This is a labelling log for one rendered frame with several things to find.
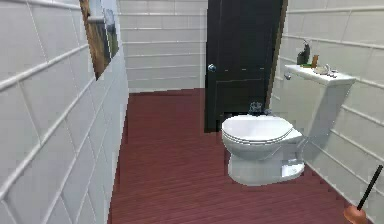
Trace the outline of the dark green spray bottle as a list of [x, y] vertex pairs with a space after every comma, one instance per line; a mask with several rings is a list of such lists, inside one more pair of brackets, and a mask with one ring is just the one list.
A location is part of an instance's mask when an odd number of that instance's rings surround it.
[[307, 64], [310, 56], [310, 40], [305, 40], [304, 41], [304, 49], [298, 54], [297, 56], [297, 64], [302, 65], [302, 64]]

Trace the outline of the white toilet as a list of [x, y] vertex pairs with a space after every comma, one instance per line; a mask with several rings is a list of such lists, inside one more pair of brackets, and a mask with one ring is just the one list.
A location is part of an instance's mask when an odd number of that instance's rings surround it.
[[222, 123], [222, 142], [230, 154], [228, 175], [247, 186], [299, 177], [305, 145], [330, 133], [355, 81], [339, 71], [330, 77], [286, 65], [272, 92], [270, 115], [238, 115]]

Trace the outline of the black room door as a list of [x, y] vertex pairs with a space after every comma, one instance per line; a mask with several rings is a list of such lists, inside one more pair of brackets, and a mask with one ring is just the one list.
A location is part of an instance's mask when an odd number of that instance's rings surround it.
[[248, 114], [252, 102], [266, 107], [282, 6], [283, 0], [208, 0], [205, 132]]

